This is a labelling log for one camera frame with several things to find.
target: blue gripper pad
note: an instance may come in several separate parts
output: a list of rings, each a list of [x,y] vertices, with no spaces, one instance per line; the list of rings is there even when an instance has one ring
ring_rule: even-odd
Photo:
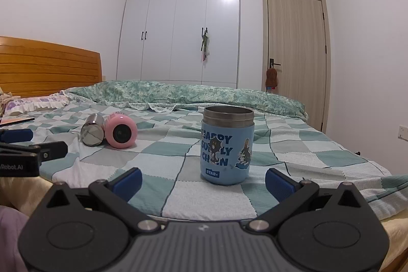
[[[265,175],[265,186],[279,202],[287,199],[300,188],[299,183],[275,168],[267,170]]]
[[[142,172],[139,168],[133,167],[109,182],[109,187],[115,195],[127,202],[142,187]]]
[[[6,129],[0,130],[0,142],[16,143],[31,141],[33,138],[33,131],[27,129]]]

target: floral pillow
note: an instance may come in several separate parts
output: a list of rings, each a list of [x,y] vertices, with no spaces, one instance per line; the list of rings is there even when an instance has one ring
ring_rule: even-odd
[[[7,103],[4,116],[18,116],[23,113],[54,110],[69,104],[65,96],[42,96],[15,99]]]

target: checkered bedsheet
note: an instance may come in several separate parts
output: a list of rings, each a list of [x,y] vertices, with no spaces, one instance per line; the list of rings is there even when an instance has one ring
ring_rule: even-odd
[[[80,142],[80,129],[89,114],[106,116],[115,111],[137,123],[135,146],[117,150]],[[226,220],[261,215],[278,203],[265,188],[270,167],[296,181],[311,179],[321,187],[336,188],[344,180],[352,181],[380,219],[408,206],[408,176],[391,176],[384,167],[347,151],[300,119],[258,111],[249,177],[234,186],[211,184],[200,176],[202,111],[203,107],[194,106],[156,113],[72,102],[55,111],[31,112],[28,116],[34,116],[34,121],[9,128],[34,131],[32,142],[24,144],[65,141],[68,155],[44,162],[40,174],[72,188],[140,168],[142,188],[129,203],[156,217]]]

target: cartoon character print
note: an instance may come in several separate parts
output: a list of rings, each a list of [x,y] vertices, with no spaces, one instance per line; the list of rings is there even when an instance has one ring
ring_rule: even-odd
[[[241,169],[241,170],[246,170],[249,166],[249,163],[251,161],[251,151],[249,151],[249,138],[245,140],[245,145],[244,148],[241,150],[238,156],[238,161],[239,163],[235,164],[235,167]]]
[[[219,152],[220,149],[221,149],[221,141],[217,139],[217,137],[215,136],[210,140],[210,155],[211,155],[210,162],[211,164],[216,164],[220,160],[216,156],[216,153]]]

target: wooden headboard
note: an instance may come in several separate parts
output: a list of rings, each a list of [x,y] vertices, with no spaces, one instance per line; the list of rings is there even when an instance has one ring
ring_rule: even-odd
[[[21,97],[46,96],[102,81],[99,53],[0,36],[0,87]]]

